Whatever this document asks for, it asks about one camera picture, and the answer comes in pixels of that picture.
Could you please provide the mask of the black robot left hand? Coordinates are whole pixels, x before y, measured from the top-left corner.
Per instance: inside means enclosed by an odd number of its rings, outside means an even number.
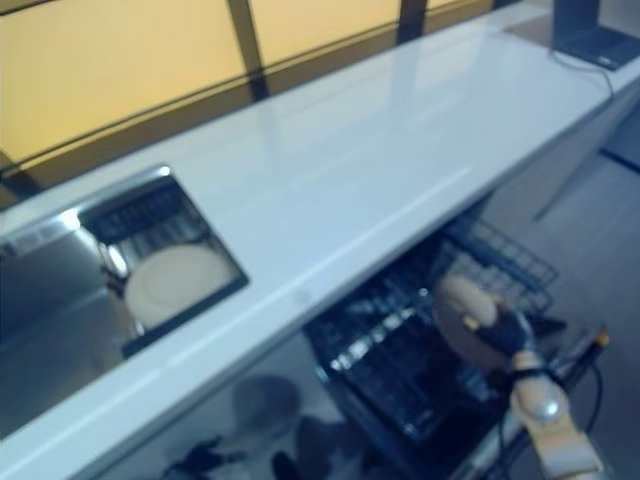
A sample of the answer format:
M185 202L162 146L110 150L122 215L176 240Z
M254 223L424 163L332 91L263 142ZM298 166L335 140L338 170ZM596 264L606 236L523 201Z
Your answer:
M216 436L197 443L182 459L169 465L161 479L208 479L208 474L214 470L247 458L243 451L220 452L218 447L222 440L221 436Z

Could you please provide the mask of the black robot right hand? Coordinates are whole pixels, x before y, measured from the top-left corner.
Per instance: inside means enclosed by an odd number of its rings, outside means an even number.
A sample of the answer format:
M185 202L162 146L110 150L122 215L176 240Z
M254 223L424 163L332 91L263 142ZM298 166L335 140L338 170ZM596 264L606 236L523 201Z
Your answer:
M499 311L497 319L489 326L479 326L475 335L507 358L532 349L534 344L533 331L527 318L514 310Z

